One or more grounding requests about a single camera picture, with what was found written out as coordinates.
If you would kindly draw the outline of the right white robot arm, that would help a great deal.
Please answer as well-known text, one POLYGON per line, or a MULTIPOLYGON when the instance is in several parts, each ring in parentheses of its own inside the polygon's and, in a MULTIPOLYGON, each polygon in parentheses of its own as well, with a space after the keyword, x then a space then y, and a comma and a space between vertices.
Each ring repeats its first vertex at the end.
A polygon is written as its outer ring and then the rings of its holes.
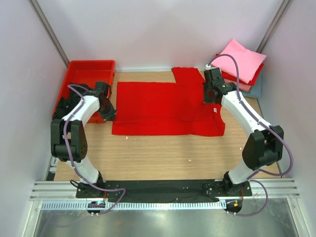
POLYGON ((237 91, 233 83, 226 83, 219 68, 204 70, 203 101, 227 109, 237 120, 247 136, 241 162, 223 177, 224 191, 236 195, 247 179, 260 168, 270 166, 282 158, 283 129, 265 121, 237 91))

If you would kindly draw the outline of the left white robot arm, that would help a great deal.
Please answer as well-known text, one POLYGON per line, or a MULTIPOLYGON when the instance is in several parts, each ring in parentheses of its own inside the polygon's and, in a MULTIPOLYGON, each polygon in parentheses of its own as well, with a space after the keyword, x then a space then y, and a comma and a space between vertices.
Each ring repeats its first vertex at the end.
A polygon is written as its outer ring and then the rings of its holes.
POLYGON ((116 113, 108 94, 111 86, 98 81, 92 90, 79 84, 69 84, 68 88, 80 97, 73 109, 61 119, 53 119, 50 124, 51 154, 66 162, 80 178, 84 187, 106 192, 101 173, 88 158, 88 144, 84 127, 98 113, 104 121, 114 121, 116 113))

